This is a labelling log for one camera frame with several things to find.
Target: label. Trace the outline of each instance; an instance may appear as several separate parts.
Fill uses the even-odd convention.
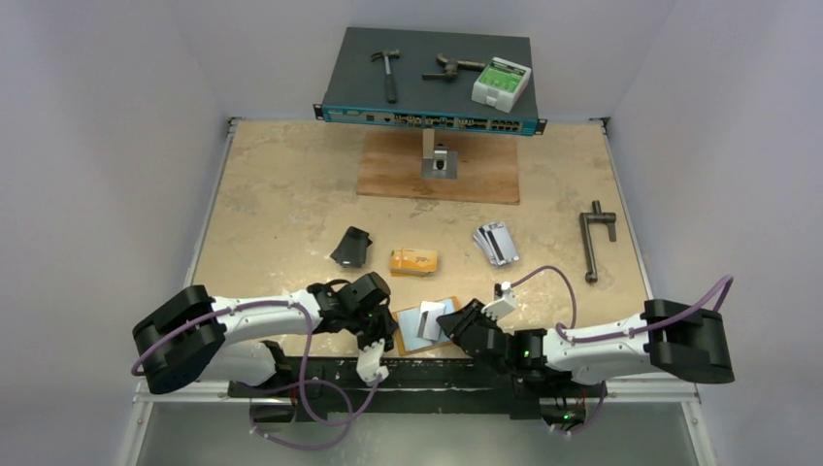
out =
[[[491,64],[483,70],[483,74],[480,75],[480,82],[505,92],[514,93],[523,80],[524,74],[526,74],[526,70],[522,68],[492,60]]]

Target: white wall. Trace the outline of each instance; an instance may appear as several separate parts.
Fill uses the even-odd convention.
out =
[[[313,118],[346,27],[532,39],[542,117],[611,115],[674,0],[171,0],[231,116]]]
[[[0,463],[113,464],[225,134],[158,0],[0,2]]]
[[[609,126],[652,286],[726,272],[736,383],[704,386],[722,464],[820,464],[823,4],[678,0]]]

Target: wooden base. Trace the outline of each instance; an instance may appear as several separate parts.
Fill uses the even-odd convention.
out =
[[[420,132],[369,132],[363,145],[357,194],[487,204],[520,203],[517,143],[512,136],[439,131],[435,144],[457,150],[457,180],[420,177]]]

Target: stack of cards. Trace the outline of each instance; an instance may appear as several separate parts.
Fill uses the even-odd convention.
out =
[[[475,230],[475,244],[485,252],[494,267],[520,260],[509,229],[501,221],[492,221]]]

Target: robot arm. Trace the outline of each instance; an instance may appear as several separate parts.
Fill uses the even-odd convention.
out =
[[[344,286],[335,289],[338,284]],[[376,273],[354,283],[315,283],[291,294],[253,299],[212,297],[201,285],[189,286],[134,327],[142,356],[132,372],[140,374],[142,364],[155,394],[199,380],[258,386],[275,375],[284,355],[275,343],[252,340],[346,329],[360,348],[358,375],[370,384],[388,377],[380,359],[394,348],[397,329],[388,310],[390,293]]]
[[[534,382],[566,375],[584,385],[659,371],[691,383],[735,379],[717,307],[715,311],[699,309],[663,328],[633,332],[689,309],[655,299],[644,303],[642,313],[617,322],[565,331],[518,330],[511,335],[497,325],[517,308],[511,285],[496,285],[495,298],[488,305],[473,300],[460,311],[439,317],[438,323],[466,354],[501,374]]]

